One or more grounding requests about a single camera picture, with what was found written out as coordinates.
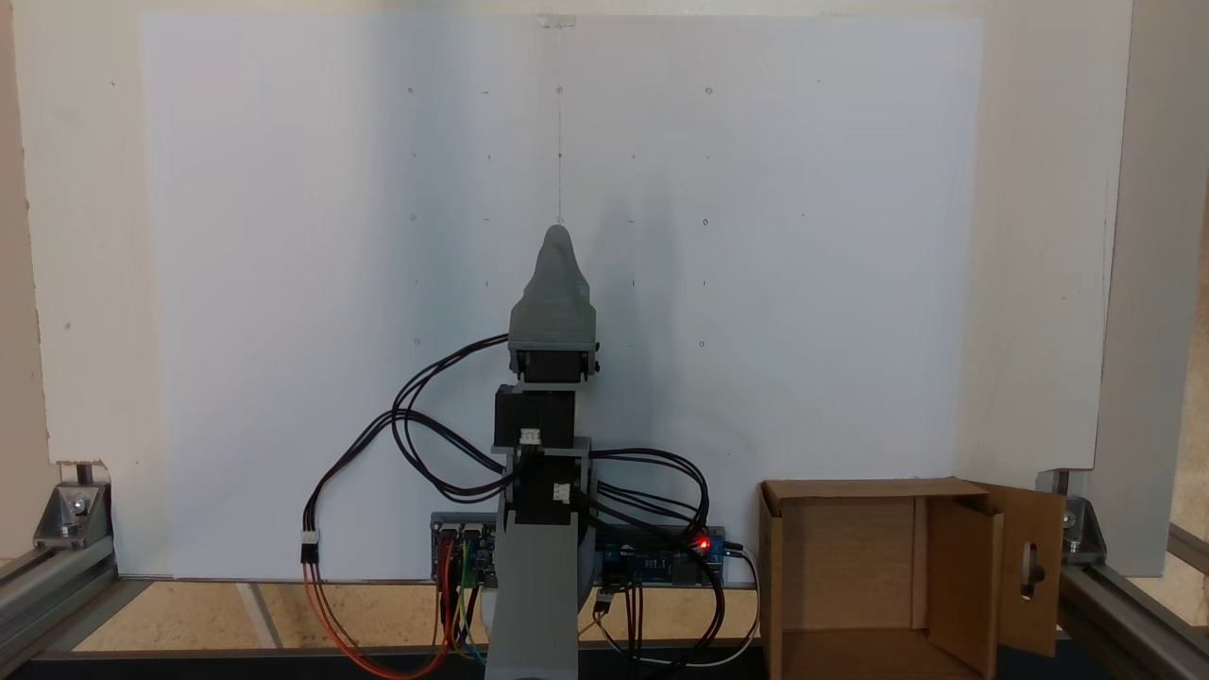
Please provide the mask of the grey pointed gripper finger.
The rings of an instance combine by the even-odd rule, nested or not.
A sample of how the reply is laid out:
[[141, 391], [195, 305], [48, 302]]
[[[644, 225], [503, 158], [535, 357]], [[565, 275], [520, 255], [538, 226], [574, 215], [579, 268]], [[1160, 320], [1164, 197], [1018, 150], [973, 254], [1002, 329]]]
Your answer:
[[580, 270], [569, 230], [563, 225], [546, 229], [533, 275], [517, 305], [590, 305], [590, 284]]

